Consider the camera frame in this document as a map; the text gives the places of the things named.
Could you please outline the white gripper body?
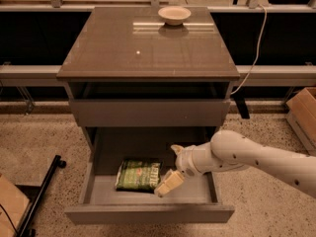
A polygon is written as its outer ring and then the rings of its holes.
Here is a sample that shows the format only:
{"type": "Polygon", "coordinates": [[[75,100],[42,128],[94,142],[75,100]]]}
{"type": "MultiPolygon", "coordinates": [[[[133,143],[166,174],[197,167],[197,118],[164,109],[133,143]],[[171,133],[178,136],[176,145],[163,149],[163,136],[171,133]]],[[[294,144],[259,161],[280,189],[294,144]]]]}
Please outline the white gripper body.
{"type": "Polygon", "coordinates": [[[193,160],[193,147],[184,147],[182,153],[177,156],[175,166],[185,178],[194,178],[201,175],[193,160]]]}

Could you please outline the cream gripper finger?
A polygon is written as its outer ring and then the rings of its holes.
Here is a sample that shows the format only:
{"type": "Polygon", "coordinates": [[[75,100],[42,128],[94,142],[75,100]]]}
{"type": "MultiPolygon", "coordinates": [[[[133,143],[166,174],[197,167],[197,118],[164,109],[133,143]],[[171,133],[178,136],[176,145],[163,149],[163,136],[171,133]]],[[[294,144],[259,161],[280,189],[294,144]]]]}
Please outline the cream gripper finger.
{"type": "Polygon", "coordinates": [[[171,149],[174,151],[174,153],[175,153],[177,156],[179,156],[179,155],[182,153],[184,147],[181,146],[181,145],[173,144],[173,145],[171,146],[171,149]]]}
{"type": "Polygon", "coordinates": [[[170,191],[180,186],[185,180],[185,177],[178,170],[173,171],[170,169],[159,185],[154,190],[154,194],[159,198],[165,196],[170,191]]]}

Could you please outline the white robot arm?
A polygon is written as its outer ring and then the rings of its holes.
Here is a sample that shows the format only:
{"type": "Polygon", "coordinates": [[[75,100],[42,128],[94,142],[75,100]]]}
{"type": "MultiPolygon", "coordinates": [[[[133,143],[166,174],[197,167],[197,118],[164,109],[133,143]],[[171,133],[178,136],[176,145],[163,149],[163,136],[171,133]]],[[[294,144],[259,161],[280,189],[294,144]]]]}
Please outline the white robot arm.
{"type": "Polygon", "coordinates": [[[231,130],[219,130],[201,145],[174,144],[171,148],[176,154],[176,170],[169,170],[154,190],[158,197],[176,189],[185,179],[251,166],[316,198],[315,156],[264,146],[231,130]]]}

